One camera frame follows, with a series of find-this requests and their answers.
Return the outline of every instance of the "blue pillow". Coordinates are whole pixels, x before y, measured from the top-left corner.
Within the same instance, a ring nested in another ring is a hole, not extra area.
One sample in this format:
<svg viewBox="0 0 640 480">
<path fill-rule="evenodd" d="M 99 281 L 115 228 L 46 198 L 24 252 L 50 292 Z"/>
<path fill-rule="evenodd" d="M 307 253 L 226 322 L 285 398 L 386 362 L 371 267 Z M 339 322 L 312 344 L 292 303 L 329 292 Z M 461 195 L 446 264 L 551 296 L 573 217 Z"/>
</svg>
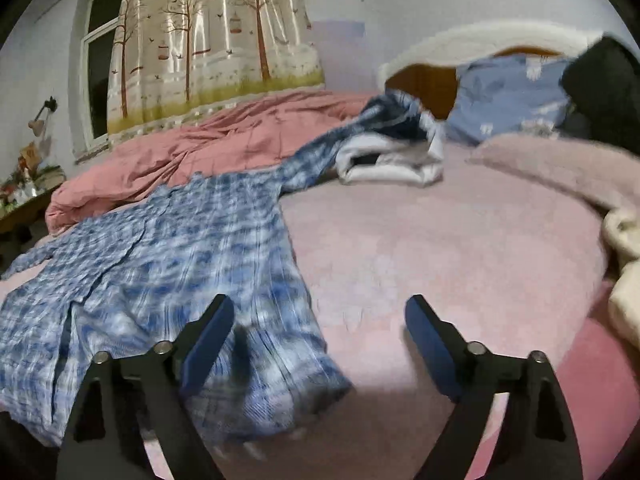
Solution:
<svg viewBox="0 0 640 480">
<path fill-rule="evenodd" d="M 523 127 L 561 123 L 569 97 L 560 78 L 571 61 L 514 54 L 459 67 L 458 95 L 446 121 L 447 136 L 475 146 Z"/>
</svg>

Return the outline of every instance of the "blue plaid shirt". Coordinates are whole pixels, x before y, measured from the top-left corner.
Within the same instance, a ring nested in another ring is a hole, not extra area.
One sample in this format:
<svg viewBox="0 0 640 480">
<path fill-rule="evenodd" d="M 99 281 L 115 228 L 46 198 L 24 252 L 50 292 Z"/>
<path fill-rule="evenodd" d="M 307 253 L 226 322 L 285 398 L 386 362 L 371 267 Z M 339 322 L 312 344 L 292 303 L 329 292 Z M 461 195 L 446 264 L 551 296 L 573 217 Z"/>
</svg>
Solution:
<svg viewBox="0 0 640 480">
<path fill-rule="evenodd" d="M 276 168 L 196 174 L 18 257 L 4 278 L 50 262 L 0 308 L 0 404 L 59 444 L 97 351 L 125 357 L 173 340 L 216 294 L 233 300 L 236 323 L 188 400 L 205 442 L 289 430 L 341 398 L 351 385 L 326 354 L 278 198 L 313 185 L 345 138 L 420 137 L 419 120 L 411 97 L 379 96 Z"/>
</svg>

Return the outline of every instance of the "window sill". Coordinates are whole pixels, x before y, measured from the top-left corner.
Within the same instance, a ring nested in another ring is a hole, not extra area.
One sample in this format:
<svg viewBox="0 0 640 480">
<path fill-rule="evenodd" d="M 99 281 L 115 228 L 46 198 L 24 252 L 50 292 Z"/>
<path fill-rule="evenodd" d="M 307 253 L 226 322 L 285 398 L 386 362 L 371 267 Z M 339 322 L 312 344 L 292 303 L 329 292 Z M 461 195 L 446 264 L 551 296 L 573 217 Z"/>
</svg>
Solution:
<svg viewBox="0 0 640 480">
<path fill-rule="evenodd" d="M 87 152 L 79 153 L 79 155 L 76 156 L 76 160 L 74 161 L 74 164 L 78 166 L 79 164 L 82 164 L 83 162 L 91 160 L 92 158 L 100 155 L 102 152 L 106 152 L 107 150 L 110 150 L 110 149 L 111 149 L 111 145 L 109 141 L 106 140 L 102 144 L 99 144 L 98 146 L 88 150 Z"/>
</svg>

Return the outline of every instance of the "tree print curtain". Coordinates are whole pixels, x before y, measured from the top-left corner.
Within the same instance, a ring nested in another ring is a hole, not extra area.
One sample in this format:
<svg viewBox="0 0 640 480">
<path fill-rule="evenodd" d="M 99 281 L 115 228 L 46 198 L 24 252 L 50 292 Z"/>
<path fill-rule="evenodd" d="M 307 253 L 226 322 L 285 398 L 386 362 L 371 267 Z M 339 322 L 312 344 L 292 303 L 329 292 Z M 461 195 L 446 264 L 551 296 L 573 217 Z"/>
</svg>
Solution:
<svg viewBox="0 0 640 480">
<path fill-rule="evenodd" d="M 239 100 L 324 84 L 303 0 L 122 0 L 108 131 L 117 144 Z"/>
</svg>

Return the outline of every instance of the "pink blanket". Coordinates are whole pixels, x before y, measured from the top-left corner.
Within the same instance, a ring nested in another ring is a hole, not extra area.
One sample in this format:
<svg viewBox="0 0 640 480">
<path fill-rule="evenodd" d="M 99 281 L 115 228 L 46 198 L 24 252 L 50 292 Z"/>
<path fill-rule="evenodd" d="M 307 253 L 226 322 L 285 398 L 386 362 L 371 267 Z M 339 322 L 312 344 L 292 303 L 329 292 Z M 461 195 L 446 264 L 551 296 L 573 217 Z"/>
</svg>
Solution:
<svg viewBox="0 0 640 480">
<path fill-rule="evenodd" d="M 197 171 L 211 176 L 277 164 L 357 116 L 369 97 L 297 90 L 221 110 L 199 126 L 131 139 L 53 194 L 49 232 L 137 202 L 161 184 L 186 184 Z"/>
</svg>

